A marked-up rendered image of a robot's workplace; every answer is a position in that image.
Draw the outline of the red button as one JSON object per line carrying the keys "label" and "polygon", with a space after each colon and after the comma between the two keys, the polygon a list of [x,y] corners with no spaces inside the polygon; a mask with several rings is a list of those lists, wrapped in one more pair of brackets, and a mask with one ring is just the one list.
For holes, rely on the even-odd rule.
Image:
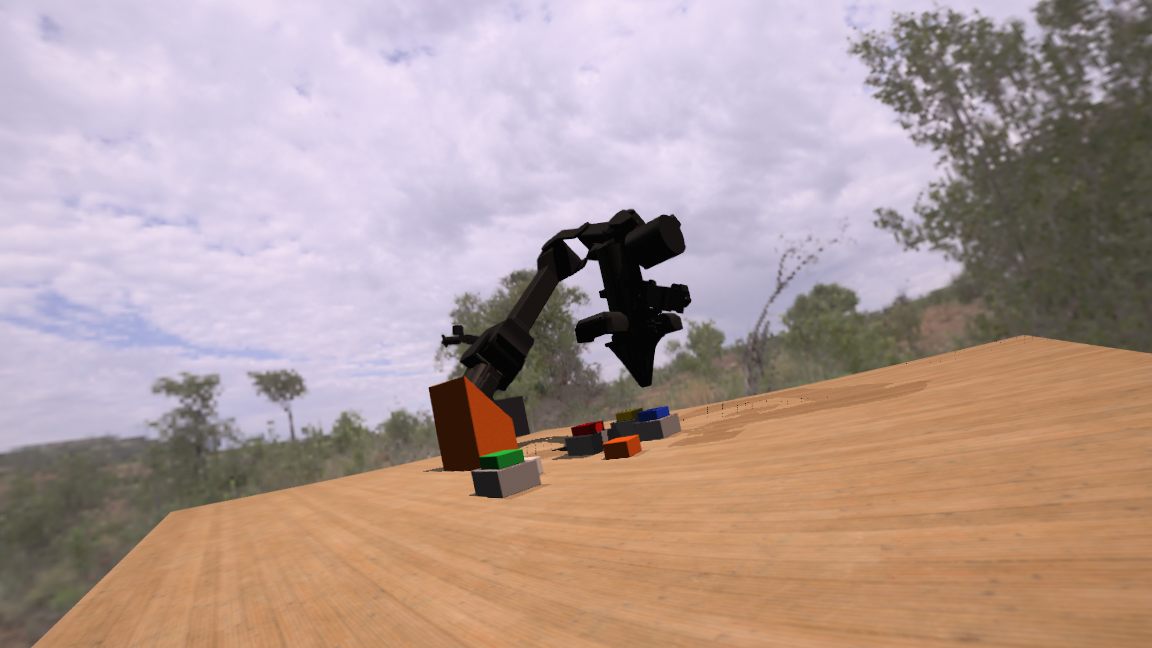
{"label": "red button", "polygon": [[604,443],[615,439],[613,428],[604,429],[602,421],[575,425],[571,431],[564,438],[568,455],[594,455],[604,451]]}

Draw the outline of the blue button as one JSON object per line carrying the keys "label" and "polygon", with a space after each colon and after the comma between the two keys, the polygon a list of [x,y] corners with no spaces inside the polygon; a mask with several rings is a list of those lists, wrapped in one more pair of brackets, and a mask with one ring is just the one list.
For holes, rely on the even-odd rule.
{"label": "blue button", "polygon": [[632,436],[638,435],[641,440],[660,440],[682,431],[679,413],[670,414],[668,406],[637,414],[638,422],[632,424]]}

